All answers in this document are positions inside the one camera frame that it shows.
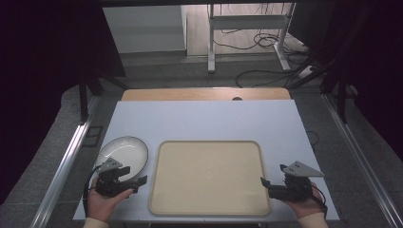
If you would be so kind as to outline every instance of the person's left hand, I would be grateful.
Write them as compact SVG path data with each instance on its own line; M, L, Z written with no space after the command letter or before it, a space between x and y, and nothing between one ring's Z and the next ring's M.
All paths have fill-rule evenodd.
M129 188L114 198L107 198L95 191L97 179L92 181L92 187L88 193L88 216L103 222L108 222L112 216L113 210L116 205L122 200L128 198L133 189Z

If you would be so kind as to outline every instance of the white tabletop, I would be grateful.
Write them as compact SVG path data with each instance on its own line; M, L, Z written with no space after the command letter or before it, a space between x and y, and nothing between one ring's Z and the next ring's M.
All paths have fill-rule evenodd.
M293 100L118 102L102 146L123 136L137 137L148 147L147 164L138 175L147 175L148 183L140 187L138 194L120 203L111 220L271 222L296 219L292 210L277 199L271 199L271 213L265 217L170 217L152 214L149 200L153 172L159 147L165 141L254 141L260 146L266 177L272 184L284 185L280 164L299 161L320 170ZM326 197L327 219L339 219L324 179L310 179ZM73 219L84 218L80 203Z

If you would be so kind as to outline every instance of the rectangular tray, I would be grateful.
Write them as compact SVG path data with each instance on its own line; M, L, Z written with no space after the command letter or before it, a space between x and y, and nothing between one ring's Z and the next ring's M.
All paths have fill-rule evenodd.
M265 216L270 200L260 177L256 142L163 142L149 207L156 215Z

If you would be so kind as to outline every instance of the desk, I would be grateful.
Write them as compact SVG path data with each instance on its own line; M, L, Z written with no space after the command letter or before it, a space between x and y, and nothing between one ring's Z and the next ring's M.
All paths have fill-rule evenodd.
M273 184L283 185L284 175L279 170L281 163L291 164L300 161L320 170L295 102L289 99L286 93L283 94L285 96L279 96L283 98L282 100L278 100L278 97L274 96L276 91L280 94L286 90L282 88L128 90L115 108L103 146L122 136L130 135L142 139L148 147L149 157L139 177L148 175L148 184L142 186L138 194L119 204L111 219L124 222L255 223L295 220L291 209L276 199L271 200L272 211L264 217L165 217L152 214L148 208L158 149L160 144L167 140L255 141L261 148L265 172ZM134 96L136 93L139 94L140 101ZM147 93L154 94L154 101L141 96ZM193 94L192 98L198 101L188 101L183 94ZM168 101L161 101L164 96ZM243 97L244 101L231 101L234 96ZM317 184L327 199L329 207L327 219L338 219L324 179L311 178L311 180ZM74 219L84 218L83 205L80 204Z

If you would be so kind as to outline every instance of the sleeve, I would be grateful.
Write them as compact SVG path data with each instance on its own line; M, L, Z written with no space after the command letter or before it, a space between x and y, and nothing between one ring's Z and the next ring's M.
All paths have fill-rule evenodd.
M109 228L109 225L95 218L86 218L86 223L83 228Z
M298 220L302 228L328 228L323 213L316 213Z

